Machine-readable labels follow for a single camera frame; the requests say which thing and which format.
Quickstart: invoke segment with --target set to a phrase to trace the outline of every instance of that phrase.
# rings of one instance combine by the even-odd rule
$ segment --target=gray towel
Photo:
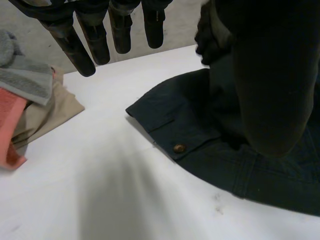
[[[51,67],[23,56],[15,36],[0,30],[0,88],[46,105],[52,95],[52,85]]]

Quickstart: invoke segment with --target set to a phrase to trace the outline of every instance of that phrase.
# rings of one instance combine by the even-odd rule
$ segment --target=orange towel
[[[0,88],[0,167],[15,170],[25,161],[19,156],[11,138],[27,100]]]

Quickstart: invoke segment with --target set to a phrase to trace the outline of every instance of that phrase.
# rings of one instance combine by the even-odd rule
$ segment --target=khaki fabric
[[[16,148],[50,132],[85,108],[63,86],[63,73],[54,67],[53,93],[46,106],[31,103],[23,111],[12,136]]]

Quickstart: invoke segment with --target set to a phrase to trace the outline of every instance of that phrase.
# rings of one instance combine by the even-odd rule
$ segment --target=dark stain
[[[224,214],[224,211],[222,211],[222,208],[221,208],[220,206],[215,207],[215,212],[216,212],[217,214],[221,214],[221,215]]]
[[[216,193],[212,198],[215,202],[219,203],[221,201],[220,193]]]
[[[17,225],[17,226],[15,226],[15,227],[13,227],[13,228],[11,229],[11,232],[14,233],[14,232],[17,231],[19,228],[20,228],[20,225]]]

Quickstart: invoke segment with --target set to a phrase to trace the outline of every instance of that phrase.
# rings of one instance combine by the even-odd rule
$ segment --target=white table surface
[[[202,67],[190,46],[100,66],[89,78],[66,74],[86,110],[32,142],[18,170],[0,171],[0,240],[319,240],[319,217],[198,179],[126,114],[158,83]]]

